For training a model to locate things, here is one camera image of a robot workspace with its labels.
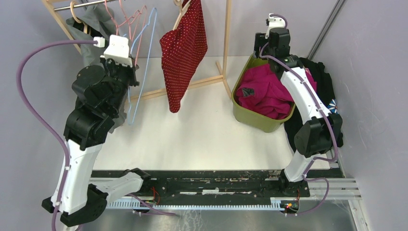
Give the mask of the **magenta pleated skirt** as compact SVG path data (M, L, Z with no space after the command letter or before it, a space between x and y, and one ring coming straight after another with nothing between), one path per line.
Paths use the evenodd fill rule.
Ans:
M276 120L285 119L294 103L268 64L246 70L235 96L241 107Z

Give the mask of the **red polka dot skirt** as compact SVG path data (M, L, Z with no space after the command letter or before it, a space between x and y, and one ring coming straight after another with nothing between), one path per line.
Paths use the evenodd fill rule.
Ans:
M191 0L178 27L163 35L159 42L169 110L177 113L208 49L201 1Z

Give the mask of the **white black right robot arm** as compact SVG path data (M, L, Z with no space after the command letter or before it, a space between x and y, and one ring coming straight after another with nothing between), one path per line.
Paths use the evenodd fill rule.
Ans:
M281 171L278 191L291 196L296 182L306 180L317 160L335 162L339 157L337 140L343 124L339 114L331 112L318 97L296 55L290 54L290 32L283 27L269 29L259 57L267 59L270 69L288 90L298 108L303 125L294 136L296 147L289 165Z

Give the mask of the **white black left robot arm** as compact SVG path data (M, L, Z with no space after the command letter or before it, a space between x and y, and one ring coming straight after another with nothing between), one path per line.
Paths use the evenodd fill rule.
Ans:
M134 62L133 57L118 61L102 55L99 64L81 69L72 84L77 99L64 128L69 163L63 170L67 174L60 176L53 196L42 201L48 212L57 209L61 213L61 223L67 227L96 220L110 203L123 196L135 192L144 196L151 191L151 182L146 180L149 175L139 168L127 170L112 181L90 182L107 135L126 119L128 88L139 85Z

